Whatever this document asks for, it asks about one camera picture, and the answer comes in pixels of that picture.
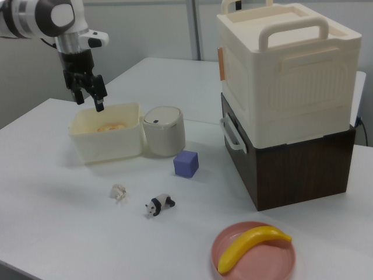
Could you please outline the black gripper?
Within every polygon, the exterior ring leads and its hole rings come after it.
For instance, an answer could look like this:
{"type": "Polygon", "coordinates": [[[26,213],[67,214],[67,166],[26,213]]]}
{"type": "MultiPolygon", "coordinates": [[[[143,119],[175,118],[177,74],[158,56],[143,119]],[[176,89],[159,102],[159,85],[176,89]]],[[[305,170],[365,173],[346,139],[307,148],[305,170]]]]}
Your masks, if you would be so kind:
{"type": "Polygon", "coordinates": [[[101,75],[93,76],[93,56],[91,50],[84,50],[76,53],[59,53],[62,63],[65,84],[71,89],[72,97],[76,104],[81,105],[85,102],[82,88],[94,100],[97,112],[104,110],[104,98],[107,91],[101,75]]]}

